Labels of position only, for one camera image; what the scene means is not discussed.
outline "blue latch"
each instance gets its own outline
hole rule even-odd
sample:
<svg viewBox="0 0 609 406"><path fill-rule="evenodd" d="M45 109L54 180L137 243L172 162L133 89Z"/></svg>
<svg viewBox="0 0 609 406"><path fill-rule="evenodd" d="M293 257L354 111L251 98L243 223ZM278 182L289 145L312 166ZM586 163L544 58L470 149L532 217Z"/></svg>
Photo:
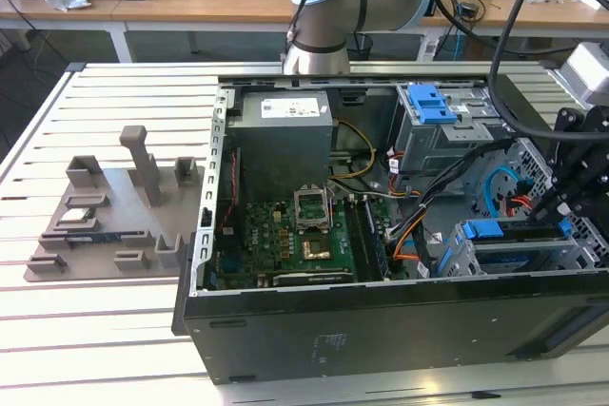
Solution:
<svg viewBox="0 0 609 406"><path fill-rule="evenodd" d="M468 240L475 238L500 238L503 230L497 221L467 221L463 224L463 232Z"/></svg>
<svg viewBox="0 0 609 406"><path fill-rule="evenodd" d="M421 124L455 124L457 115L446 105L446 97L433 85L408 86L410 102L419 111Z"/></svg>
<svg viewBox="0 0 609 406"><path fill-rule="evenodd" d="M567 238L570 237L573 233L573 225L571 225L571 223L567 221L567 218L564 218L562 221L559 222L559 228L560 230L562 230L562 234Z"/></svg>

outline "case label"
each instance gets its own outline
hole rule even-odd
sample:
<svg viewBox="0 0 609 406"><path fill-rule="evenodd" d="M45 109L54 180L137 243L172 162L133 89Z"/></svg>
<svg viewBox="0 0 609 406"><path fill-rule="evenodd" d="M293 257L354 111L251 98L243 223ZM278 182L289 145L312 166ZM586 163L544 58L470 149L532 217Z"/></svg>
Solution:
<svg viewBox="0 0 609 406"><path fill-rule="evenodd" d="M263 118L315 118L320 116L317 99L264 99Z"/></svg>

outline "vertical post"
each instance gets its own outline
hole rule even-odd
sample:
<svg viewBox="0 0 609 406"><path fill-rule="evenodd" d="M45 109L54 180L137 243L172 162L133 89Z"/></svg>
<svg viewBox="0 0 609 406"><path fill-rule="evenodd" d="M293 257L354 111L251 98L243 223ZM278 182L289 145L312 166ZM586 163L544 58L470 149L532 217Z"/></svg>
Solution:
<svg viewBox="0 0 609 406"><path fill-rule="evenodd" d="M125 126L119 141L131 153L135 162L135 169L140 176L140 182L146 191L148 203L150 206L159 206L161 204L161 188L159 187L158 170L146 151L144 145L146 135L144 126Z"/></svg>

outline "wooden desk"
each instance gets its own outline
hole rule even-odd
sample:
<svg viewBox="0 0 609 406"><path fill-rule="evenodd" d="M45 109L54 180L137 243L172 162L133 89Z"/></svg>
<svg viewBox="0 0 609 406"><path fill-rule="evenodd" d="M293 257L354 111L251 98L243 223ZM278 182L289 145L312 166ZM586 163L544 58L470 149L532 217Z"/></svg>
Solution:
<svg viewBox="0 0 609 406"><path fill-rule="evenodd" d="M122 0L112 12L118 21L205 21L288 23L290 0Z"/></svg>
<svg viewBox="0 0 609 406"><path fill-rule="evenodd" d="M128 30L285 32L292 16L290 0L93 0L93 7L68 13L52 10L42 0L15 0L39 29L101 29L107 31L120 62L132 62ZM497 36L514 0L484 0L486 15L476 33ZM391 33L422 35L419 60L429 60L429 44L445 34L448 21L438 12L416 27ZM0 28L27 29L6 0L0 0ZM572 0L562 4L525 4L512 31L523 37L609 38L609 11L593 10ZM195 50L195 34L188 35Z"/></svg>

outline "yellow wire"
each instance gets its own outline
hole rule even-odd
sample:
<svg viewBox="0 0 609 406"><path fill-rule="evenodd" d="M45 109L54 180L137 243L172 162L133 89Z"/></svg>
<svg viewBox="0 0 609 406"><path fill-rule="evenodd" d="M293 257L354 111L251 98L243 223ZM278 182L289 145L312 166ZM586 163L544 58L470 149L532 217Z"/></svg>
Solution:
<svg viewBox="0 0 609 406"><path fill-rule="evenodd" d="M347 121L343 121L342 119L339 119L339 124L344 124L345 126L351 127L360 137L362 137L362 139L366 142L366 144L368 145L368 148L370 149L370 162L368 162L368 165L366 165L365 168L363 168L362 170L354 171L353 173L347 173L346 175L330 175L329 176L330 180L344 180L347 178L356 178L358 176L361 176L364 173L367 173L367 171L370 168L372 168L372 166L374 165L374 160L376 159L376 153L374 150L374 146L372 145L372 143L370 143L370 140L368 140L368 137L366 137L361 130L359 130L357 127L355 127L351 123L348 123Z"/></svg>
<svg viewBox="0 0 609 406"><path fill-rule="evenodd" d="M398 245L396 246L396 250L393 251L393 258L394 259L400 255L400 251L402 250L403 242L406 241L406 238L408 238L408 235L410 235L410 233L415 229L415 227L419 224L419 222L422 221L422 218L425 217L425 214L426 213L422 213L420 215L420 217L417 220L415 220L412 223L412 225L410 225L405 232L403 232L403 235L400 238L400 241L398 242Z"/></svg>

